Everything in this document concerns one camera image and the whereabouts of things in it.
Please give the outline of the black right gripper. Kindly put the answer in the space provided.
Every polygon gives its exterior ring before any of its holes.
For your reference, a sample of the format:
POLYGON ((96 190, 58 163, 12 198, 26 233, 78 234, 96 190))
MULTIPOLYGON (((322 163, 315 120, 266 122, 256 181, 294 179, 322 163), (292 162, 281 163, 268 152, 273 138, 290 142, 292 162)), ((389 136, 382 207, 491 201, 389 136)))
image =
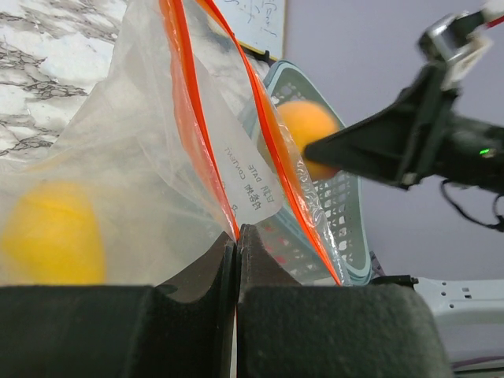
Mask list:
POLYGON ((304 149, 310 162, 407 189, 429 176, 503 193, 503 127, 451 112, 445 65, 425 65, 385 109, 304 149))

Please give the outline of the yellow toy lemon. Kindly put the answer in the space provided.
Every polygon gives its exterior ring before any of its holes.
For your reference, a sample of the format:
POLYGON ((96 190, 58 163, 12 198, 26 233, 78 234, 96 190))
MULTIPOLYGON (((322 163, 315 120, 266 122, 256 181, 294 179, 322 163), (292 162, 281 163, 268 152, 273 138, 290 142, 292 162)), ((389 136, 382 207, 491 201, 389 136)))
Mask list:
POLYGON ((312 180, 328 180, 337 169, 308 161, 304 157, 305 147, 340 130, 337 118, 324 106, 308 100, 295 100, 279 105, 277 112, 291 133, 312 180))

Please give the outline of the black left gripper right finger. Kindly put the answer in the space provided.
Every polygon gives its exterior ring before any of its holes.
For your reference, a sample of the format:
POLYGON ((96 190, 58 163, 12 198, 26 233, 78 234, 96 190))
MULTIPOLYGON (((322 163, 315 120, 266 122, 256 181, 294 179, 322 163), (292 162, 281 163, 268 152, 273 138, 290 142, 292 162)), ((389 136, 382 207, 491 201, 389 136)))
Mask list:
POLYGON ((302 286, 243 225, 240 377, 448 377, 433 316, 412 289, 302 286))

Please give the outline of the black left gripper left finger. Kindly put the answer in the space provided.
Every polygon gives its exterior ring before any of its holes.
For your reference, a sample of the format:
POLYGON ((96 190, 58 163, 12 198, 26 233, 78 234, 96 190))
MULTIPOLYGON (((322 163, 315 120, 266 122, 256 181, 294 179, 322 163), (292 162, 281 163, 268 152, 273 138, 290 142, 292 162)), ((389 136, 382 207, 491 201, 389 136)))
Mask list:
POLYGON ((152 286, 1 290, 4 377, 227 377, 235 244, 152 286))

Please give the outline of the orange-yellow toy bell pepper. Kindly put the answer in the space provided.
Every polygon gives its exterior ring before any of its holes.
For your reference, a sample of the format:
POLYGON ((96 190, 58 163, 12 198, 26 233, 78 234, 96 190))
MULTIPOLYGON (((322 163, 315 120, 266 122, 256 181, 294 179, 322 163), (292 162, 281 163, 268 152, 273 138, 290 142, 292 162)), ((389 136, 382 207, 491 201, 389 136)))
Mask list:
POLYGON ((1 256, 9 278, 19 284, 106 281, 98 218, 77 183, 46 181, 22 195, 1 230, 1 256))

